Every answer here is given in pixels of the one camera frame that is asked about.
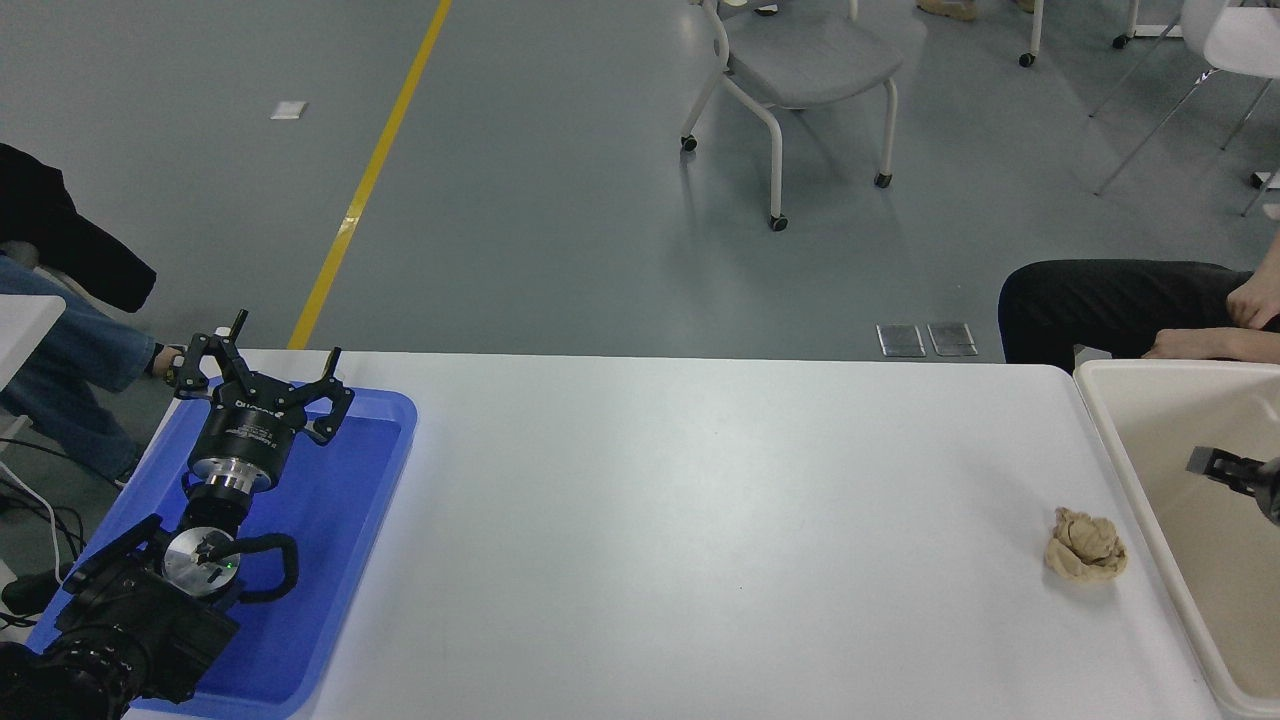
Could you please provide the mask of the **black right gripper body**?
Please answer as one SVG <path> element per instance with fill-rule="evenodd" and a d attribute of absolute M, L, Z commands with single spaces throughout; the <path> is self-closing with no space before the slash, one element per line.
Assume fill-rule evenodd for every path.
<path fill-rule="evenodd" d="M 1260 511 L 1276 527 L 1279 527 L 1279 462 L 1280 457 L 1274 457 L 1256 468 L 1252 482 L 1254 502 Z"/>

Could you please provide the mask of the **person's hand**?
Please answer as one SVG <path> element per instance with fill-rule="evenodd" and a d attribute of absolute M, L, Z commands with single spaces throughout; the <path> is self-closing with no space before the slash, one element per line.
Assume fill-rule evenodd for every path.
<path fill-rule="evenodd" d="M 1279 364 L 1279 334 L 1238 327 L 1162 329 L 1140 357 Z"/>
<path fill-rule="evenodd" d="M 1279 269 L 1260 266 L 1228 295 L 1226 309 L 1234 325 L 1263 331 L 1279 314 Z"/>

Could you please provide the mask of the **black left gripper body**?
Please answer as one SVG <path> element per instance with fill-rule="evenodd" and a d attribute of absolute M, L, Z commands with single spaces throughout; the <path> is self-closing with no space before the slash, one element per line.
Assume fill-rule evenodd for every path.
<path fill-rule="evenodd" d="M 241 461 L 261 475 L 280 475 L 305 411 L 291 400 L 293 384 L 266 375 L 227 377 L 189 455 L 189 469 L 210 475 L 215 461 Z"/>

